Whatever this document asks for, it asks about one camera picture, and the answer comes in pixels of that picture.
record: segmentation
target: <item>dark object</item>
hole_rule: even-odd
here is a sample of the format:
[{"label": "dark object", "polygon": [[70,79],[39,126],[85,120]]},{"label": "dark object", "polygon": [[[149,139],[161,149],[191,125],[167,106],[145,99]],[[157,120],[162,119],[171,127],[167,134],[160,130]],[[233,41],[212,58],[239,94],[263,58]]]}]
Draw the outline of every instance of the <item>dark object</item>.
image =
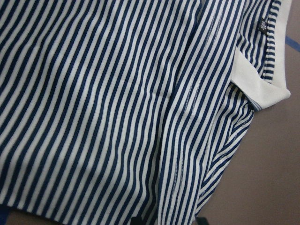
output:
[{"label": "dark object", "polygon": [[8,218],[10,208],[5,205],[0,205],[0,225],[4,225]]},{"label": "dark object", "polygon": [[132,217],[130,225],[143,225],[142,217]]},{"label": "dark object", "polygon": [[209,225],[207,219],[204,217],[197,217],[196,221],[198,225]]}]

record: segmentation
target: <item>blue tape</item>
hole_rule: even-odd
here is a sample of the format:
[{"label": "blue tape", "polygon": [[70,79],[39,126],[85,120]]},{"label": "blue tape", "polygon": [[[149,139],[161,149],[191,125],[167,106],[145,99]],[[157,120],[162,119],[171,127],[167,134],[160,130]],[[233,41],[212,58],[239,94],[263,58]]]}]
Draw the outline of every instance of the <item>blue tape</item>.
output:
[{"label": "blue tape", "polygon": [[8,219],[9,207],[0,205],[0,225],[5,225]]},{"label": "blue tape", "polygon": [[291,39],[290,37],[288,36],[285,37],[285,43],[290,47],[292,47],[293,49],[295,49],[296,51],[300,52],[300,44],[294,41],[293,39]]}]

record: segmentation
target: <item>floor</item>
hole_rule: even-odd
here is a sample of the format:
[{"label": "floor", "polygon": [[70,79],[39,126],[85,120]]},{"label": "floor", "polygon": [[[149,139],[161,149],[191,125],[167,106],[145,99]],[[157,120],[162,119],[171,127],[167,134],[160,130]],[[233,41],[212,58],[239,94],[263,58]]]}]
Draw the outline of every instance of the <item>floor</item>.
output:
[{"label": "floor", "polygon": [[[294,0],[287,27],[287,36],[298,43],[299,10],[300,1]],[[255,114],[216,191],[200,213],[210,225],[300,223],[300,52],[288,45],[285,66],[291,97]],[[12,210],[5,224],[57,223]]]}]

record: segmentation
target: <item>striped shirt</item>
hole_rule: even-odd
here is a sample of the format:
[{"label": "striped shirt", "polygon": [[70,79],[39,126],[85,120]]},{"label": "striped shirt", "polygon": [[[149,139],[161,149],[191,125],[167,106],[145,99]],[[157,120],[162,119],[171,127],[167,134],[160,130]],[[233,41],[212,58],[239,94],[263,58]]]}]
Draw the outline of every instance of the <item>striped shirt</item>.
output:
[{"label": "striped shirt", "polygon": [[290,4],[1,1],[0,204],[191,224],[254,112],[290,95]]}]

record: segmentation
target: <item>black label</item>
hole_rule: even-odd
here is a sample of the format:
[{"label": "black label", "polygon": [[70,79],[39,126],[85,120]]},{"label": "black label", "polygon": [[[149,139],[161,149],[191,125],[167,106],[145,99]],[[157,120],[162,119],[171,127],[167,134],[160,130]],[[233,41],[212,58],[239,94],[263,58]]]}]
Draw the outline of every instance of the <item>black label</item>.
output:
[{"label": "black label", "polygon": [[265,35],[268,34],[268,24],[263,18],[261,18],[261,20],[258,23],[258,30]]}]

